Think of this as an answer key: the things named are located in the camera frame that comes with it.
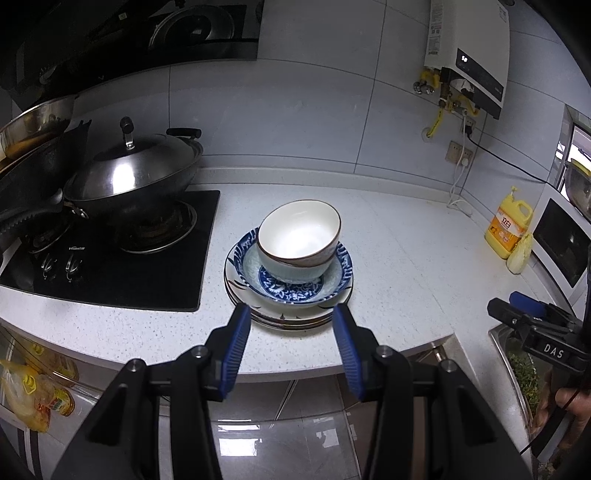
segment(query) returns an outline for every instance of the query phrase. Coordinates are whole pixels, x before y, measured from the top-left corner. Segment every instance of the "screw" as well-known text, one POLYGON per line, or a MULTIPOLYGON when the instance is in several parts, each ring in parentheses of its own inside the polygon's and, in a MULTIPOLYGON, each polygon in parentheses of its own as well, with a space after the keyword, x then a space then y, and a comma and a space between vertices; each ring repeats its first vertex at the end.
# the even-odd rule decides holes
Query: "screw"
POLYGON ((130 360, 130 362, 127 364, 127 370, 137 372, 140 368, 142 368, 141 362, 142 361, 139 358, 134 358, 133 360, 130 360))
POLYGON ((449 374, 457 370, 457 363, 455 363, 453 360, 446 359, 441 362, 440 365, 441 368, 443 368, 449 374))
POLYGON ((193 355, 195 358, 203 358, 208 353, 209 350, 207 350, 205 345, 197 345, 191 348, 191 355, 193 355))
POLYGON ((381 358, 388 358, 389 356, 392 356, 394 350, 390 348, 388 345, 379 345, 375 348, 375 352, 381 358))

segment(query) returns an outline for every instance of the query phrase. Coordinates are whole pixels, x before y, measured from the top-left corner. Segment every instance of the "gas stove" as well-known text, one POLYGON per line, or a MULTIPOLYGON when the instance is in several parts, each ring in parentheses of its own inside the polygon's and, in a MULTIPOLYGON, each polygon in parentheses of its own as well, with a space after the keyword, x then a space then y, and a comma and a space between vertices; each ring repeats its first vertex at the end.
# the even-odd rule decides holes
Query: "gas stove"
POLYGON ((157 220, 118 231, 57 218, 23 239, 0 285, 78 303, 194 312, 219 196, 185 192, 157 220))

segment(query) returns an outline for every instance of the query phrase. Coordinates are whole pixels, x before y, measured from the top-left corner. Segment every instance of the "countertop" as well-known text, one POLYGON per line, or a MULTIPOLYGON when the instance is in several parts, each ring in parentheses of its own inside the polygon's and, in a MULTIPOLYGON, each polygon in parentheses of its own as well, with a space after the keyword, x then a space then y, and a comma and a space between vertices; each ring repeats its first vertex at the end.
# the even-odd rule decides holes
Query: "countertop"
MULTIPOLYGON (((219 189, 204 274, 194 313, 148 312, 76 304, 0 287, 0 317, 15 330, 75 358, 111 368, 139 357, 171 360, 224 325, 232 303, 223 286, 226 254, 277 206, 296 199, 331 203, 341 214, 341 241, 353 261, 349 307, 377 340, 406 351, 455 334, 479 388, 514 442, 524 445, 517 401, 488 336, 498 325, 486 313, 493 297, 514 290, 535 296, 483 239, 483 231, 444 203, 362 190, 260 184, 210 184, 219 189)), ((239 381, 280 380, 342 371, 330 325, 277 332, 252 324, 239 381)))

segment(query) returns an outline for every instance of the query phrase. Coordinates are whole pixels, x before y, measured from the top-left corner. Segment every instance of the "hand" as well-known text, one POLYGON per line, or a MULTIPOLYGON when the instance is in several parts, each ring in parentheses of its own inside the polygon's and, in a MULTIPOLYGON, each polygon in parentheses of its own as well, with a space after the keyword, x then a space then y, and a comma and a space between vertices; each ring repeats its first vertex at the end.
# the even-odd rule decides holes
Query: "hand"
MULTIPOLYGON (((548 421, 551 410, 550 403, 552 403, 553 406, 554 402, 556 402, 559 407, 564 407, 576 391, 574 388, 561 388, 556 392, 556 395, 553 399, 554 401, 551 402, 551 378, 551 372, 548 372, 544 377, 545 385, 542 389, 542 392, 540 393, 540 403, 538 404, 538 408, 535 411, 535 417, 531 428, 531 433, 534 436, 538 435, 540 430, 548 421)), ((574 415, 574 422, 558 445, 558 448, 563 450, 571 448, 576 443, 577 439, 581 435, 581 432, 587 425, 589 417, 591 417, 591 395, 589 393, 579 392, 579 394, 570 403, 566 410, 574 415)))

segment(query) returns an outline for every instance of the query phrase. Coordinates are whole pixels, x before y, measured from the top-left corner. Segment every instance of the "plate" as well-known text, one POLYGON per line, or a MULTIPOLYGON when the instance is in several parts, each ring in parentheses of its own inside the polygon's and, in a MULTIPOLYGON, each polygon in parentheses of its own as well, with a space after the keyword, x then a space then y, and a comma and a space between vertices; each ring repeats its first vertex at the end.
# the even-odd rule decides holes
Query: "plate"
POLYGON ((260 323, 266 325, 272 323, 277 328, 290 329, 289 327, 299 327, 299 329, 311 328, 313 326, 323 325, 332 318, 332 309, 338 303, 347 303, 353 291, 353 276, 348 284, 338 295, 332 299, 317 305, 295 306, 290 304, 281 304, 265 301, 259 294, 252 291, 242 281, 234 269, 230 256, 234 248, 230 250, 226 258, 224 268, 224 284, 226 292, 232 300, 232 303, 244 302, 252 309, 252 317, 260 323))
POLYGON ((339 243, 328 270, 318 279, 304 284, 289 284, 275 279, 262 266, 256 245, 258 228, 244 235, 229 258, 242 284, 261 297, 276 303, 315 305, 324 303, 341 293, 353 277, 351 257, 339 243))

